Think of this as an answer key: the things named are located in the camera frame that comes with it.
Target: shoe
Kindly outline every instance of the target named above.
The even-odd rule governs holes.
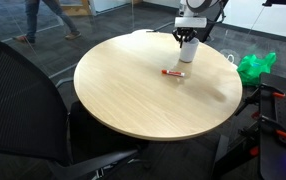
[[[12,38],[14,41],[23,44],[35,44],[35,40],[27,39],[26,36],[17,36]]]
[[[65,39],[67,39],[67,40],[73,40],[73,39],[76,39],[76,38],[78,38],[78,37],[80,37],[81,36],[81,33],[80,32],[71,32],[70,34],[68,34],[68,35],[66,35],[65,36]]]

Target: floor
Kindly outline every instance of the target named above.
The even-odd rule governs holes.
[[[144,3],[133,7],[124,6],[95,17],[72,17],[82,37],[66,41],[63,37],[68,33],[68,28],[60,24],[48,8],[41,4],[37,43],[29,46],[11,40],[12,36],[24,34],[26,28],[22,2],[0,0],[0,12],[3,12],[0,13],[0,40],[31,60],[53,83],[73,76],[79,59],[98,43],[138,29],[159,28],[173,22],[177,13],[177,9]],[[173,29],[173,25],[169,25],[160,31],[171,33]],[[258,58],[264,58],[268,53],[276,52],[277,61],[271,73],[286,78],[286,39],[224,25],[214,26],[210,37],[205,43],[226,56],[232,54],[237,65],[246,55],[255,54]],[[77,100],[72,83],[62,85],[59,91],[67,107]],[[244,87],[243,98],[252,91],[253,88]],[[239,116],[231,117],[200,137],[177,142],[151,142],[142,154],[143,158],[151,161],[150,169],[144,169],[141,164],[129,164],[110,179],[210,179],[220,135],[229,137],[230,141],[238,137],[238,129],[253,123],[250,114],[256,108],[249,106]],[[222,179],[257,179],[256,162],[257,159],[253,159]],[[0,154],[0,179],[50,178],[51,172],[43,160]]]

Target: light wood table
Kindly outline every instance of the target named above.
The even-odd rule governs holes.
[[[191,63],[181,62],[179,54],[171,34],[132,33],[104,41],[76,67],[77,96],[101,123],[132,137],[199,136],[234,113],[241,80],[223,55],[203,43]],[[186,75],[165,75],[162,69]]]

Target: person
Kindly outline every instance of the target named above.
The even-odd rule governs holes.
[[[74,23],[67,16],[56,0],[42,0],[57,16],[59,16],[69,27],[70,33],[65,36],[67,40],[73,40],[81,36]],[[25,13],[27,15],[27,33],[25,36],[13,37],[20,43],[35,43],[35,33],[37,29],[37,13],[39,11],[40,0],[25,0]]]

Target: mesh chair back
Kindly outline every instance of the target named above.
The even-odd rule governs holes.
[[[0,42],[0,153],[67,164],[67,110],[50,79]]]

